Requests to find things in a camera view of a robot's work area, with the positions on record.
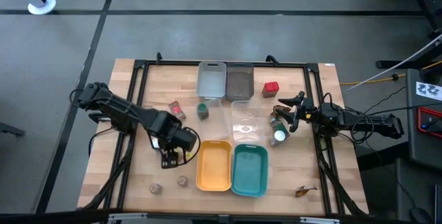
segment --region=wooden table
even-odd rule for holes
[[[110,77],[109,88],[116,95],[126,97],[133,69],[133,59],[117,59]],[[333,64],[319,64],[324,93],[333,95],[334,103],[344,106],[336,68]],[[149,66],[143,107],[168,110],[168,104],[177,100],[186,113],[183,125],[198,131],[195,105],[199,102],[196,95],[197,66]],[[297,68],[255,68],[255,95],[252,100],[260,103],[262,112],[271,113],[278,98],[291,98],[299,91],[305,91],[302,69]],[[280,90],[276,97],[264,99],[261,90],[265,82],[277,81]],[[314,77],[311,75],[315,105],[318,105]],[[135,86],[137,99],[139,84]],[[223,102],[230,114],[230,102]],[[109,128],[109,124],[100,123],[97,131]],[[268,125],[265,134],[271,135]],[[83,181],[78,206],[89,203],[109,177],[113,154],[117,142],[117,132],[110,132],[95,138],[92,154]],[[232,137],[227,139],[233,146]],[[334,152],[340,182],[357,205],[368,213],[367,203],[358,170],[358,163],[353,144],[344,138],[333,138]],[[238,196],[232,191],[204,192],[195,185],[197,160],[176,169],[162,169],[160,155],[151,149],[148,136],[141,127],[137,129],[135,149],[128,178],[125,212],[164,212],[164,213],[204,213],[204,214],[254,214],[254,215],[308,215],[325,214],[318,165],[314,150],[311,125],[300,121],[298,130],[291,134],[288,141],[279,147],[270,147],[269,184],[267,193],[262,198]],[[189,186],[182,188],[177,184],[179,176],[189,179]],[[149,191],[149,185],[159,183],[163,186],[160,195]],[[332,184],[329,182],[331,206],[336,210],[336,201]],[[303,185],[313,185],[319,190],[295,198],[295,189]],[[115,184],[111,207],[117,202],[119,181]]]

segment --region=yellow cable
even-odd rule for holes
[[[434,67],[434,66],[436,66],[438,64],[441,64],[441,63],[442,63],[442,61],[439,61],[439,62],[433,63],[431,65],[428,65],[428,66],[426,66],[425,68],[422,68],[422,69],[432,68],[432,67]]]
[[[433,63],[433,64],[431,64],[431,65],[429,65],[429,66],[426,66],[426,67],[424,67],[424,68],[422,68],[422,69],[428,69],[428,68],[432,68],[432,67],[434,67],[434,66],[436,66],[436,65],[439,65],[439,64],[441,64],[442,63],[442,61],[439,61],[439,62],[436,62],[436,63]],[[400,75],[398,75],[398,77],[404,77],[405,76],[405,74],[400,74]],[[379,80],[371,80],[371,81],[368,81],[368,82],[366,82],[366,83],[378,83],[378,82],[388,82],[388,81],[390,81],[390,80],[392,80],[393,78],[392,77],[389,77],[389,78],[384,78],[384,79],[379,79]],[[356,84],[359,84],[360,82],[343,82],[343,83],[340,83],[340,85],[341,86],[351,86],[351,85],[356,85]]]

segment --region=gray floor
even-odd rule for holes
[[[60,10],[101,10],[105,0],[57,0]],[[440,0],[425,0],[437,9]],[[416,0],[113,0],[111,10],[418,10]],[[0,0],[0,10],[26,9],[24,0]],[[0,15],[0,121],[27,131],[25,138],[2,135],[0,212],[32,212],[68,109],[68,92],[79,78],[99,16]],[[402,60],[429,42],[420,17],[326,16],[107,16],[88,77],[109,80],[115,58],[220,59],[335,63],[342,82],[380,72],[378,59]],[[361,86],[345,103],[366,110],[404,85]],[[377,110],[405,105],[405,91]],[[397,116],[406,121],[405,112]],[[70,135],[48,211],[75,209],[87,165],[87,142],[96,125],[80,111]],[[378,135],[375,149],[398,142]],[[367,152],[358,147],[359,153]],[[363,174],[370,205],[383,205]]]

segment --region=teal tray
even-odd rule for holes
[[[241,196],[260,197],[267,190],[269,155],[264,147],[239,144],[233,158],[231,189]]]

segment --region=white cable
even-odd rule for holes
[[[419,53],[421,53],[422,51],[424,51],[424,50],[425,50],[426,48],[428,48],[430,45],[432,45],[433,43],[435,43],[437,40],[439,40],[441,37],[442,37],[442,35],[439,35],[439,36],[436,37],[433,41],[431,41],[429,44],[425,45],[425,47],[421,48],[418,52],[414,53],[412,56],[408,57],[407,59],[403,60],[402,62],[399,62],[397,65],[395,65],[395,66],[393,66],[393,67],[387,69],[386,71],[382,71],[382,72],[380,72],[379,74],[377,74],[377,75],[375,75],[375,76],[373,76],[373,77],[371,77],[371,78],[369,78],[369,79],[366,79],[365,81],[363,81],[363,82],[361,82],[361,83],[359,83],[359,84],[357,84],[357,85],[352,86],[351,88],[345,89],[345,90],[343,91],[343,93],[344,93],[344,92],[347,92],[348,90],[351,90],[351,89],[353,89],[353,88],[356,88],[357,86],[360,86],[360,85],[362,85],[362,84],[364,84],[364,83],[366,83],[366,82],[368,82],[368,81],[370,81],[370,80],[372,80],[372,79],[374,79],[374,78],[376,78],[376,77],[378,77],[378,76],[380,76],[380,75],[383,75],[383,74],[385,74],[386,72],[388,72],[388,71],[390,71],[390,70],[393,70],[393,69],[399,67],[400,65],[404,64],[405,62],[408,62],[409,60],[411,60],[411,59],[413,59],[414,57],[416,57],[417,55],[419,55]]]

